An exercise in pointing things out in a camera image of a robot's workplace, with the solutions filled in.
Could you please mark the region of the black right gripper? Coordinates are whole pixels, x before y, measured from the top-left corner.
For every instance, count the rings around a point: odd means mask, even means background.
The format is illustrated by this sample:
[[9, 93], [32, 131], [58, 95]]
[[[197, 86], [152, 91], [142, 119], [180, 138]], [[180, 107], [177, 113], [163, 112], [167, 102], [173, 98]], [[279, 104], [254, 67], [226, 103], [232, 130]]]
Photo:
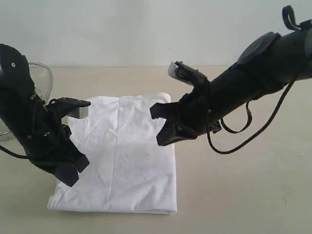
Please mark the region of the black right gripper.
[[206, 132], [206, 117], [210, 104], [220, 98], [220, 88], [194, 88], [178, 102], [156, 103], [150, 108], [152, 119], [165, 123], [156, 136], [158, 146], [196, 139]]

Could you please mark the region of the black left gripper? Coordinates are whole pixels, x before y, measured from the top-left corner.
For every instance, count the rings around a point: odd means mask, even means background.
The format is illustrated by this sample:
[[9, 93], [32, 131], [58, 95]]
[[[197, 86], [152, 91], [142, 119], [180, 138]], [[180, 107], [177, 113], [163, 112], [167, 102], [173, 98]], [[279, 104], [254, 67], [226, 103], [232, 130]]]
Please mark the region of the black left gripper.
[[26, 150], [31, 163], [72, 187], [90, 162], [70, 139], [71, 130], [60, 118], [49, 118], [50, 129]]

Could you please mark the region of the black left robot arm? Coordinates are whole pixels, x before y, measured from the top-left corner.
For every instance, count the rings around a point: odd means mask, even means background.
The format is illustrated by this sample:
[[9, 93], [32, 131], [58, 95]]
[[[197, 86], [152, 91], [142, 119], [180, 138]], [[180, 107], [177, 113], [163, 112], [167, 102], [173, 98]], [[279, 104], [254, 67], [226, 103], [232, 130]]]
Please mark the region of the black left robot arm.
[[35, 91], [27, 58], [17, 49], [0, 46], [0, 118], [22, 145], [25, 154], [0, 149], [19, 159], [27, 159], [72, 187], [89, 165], [70, 139], [71, 130], [62, 118], [77, 111], [75, 118], [87, 116], [89, 101], [62, 97], [45, 104]]

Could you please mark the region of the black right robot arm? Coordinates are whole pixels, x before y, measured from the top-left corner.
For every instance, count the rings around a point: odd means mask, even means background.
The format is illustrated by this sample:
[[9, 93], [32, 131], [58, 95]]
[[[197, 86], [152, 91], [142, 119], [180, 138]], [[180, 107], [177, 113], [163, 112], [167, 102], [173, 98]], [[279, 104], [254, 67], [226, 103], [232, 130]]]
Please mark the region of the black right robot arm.
[[172, 62], [169, 76], [191, 85], [193, 90], [178, 102], [156, 103], [150, 108], [153, 119], [165, 119], [156, 137], [158, 145], [228, 130], [223, 119], [236, 108], [278, 92], [292, 80], [311, 78], [312, 22], [293, 26], [284, 17], [284, 23], [291, 28], [290, 34], [262, 35], [213, 80], [180, 61]]

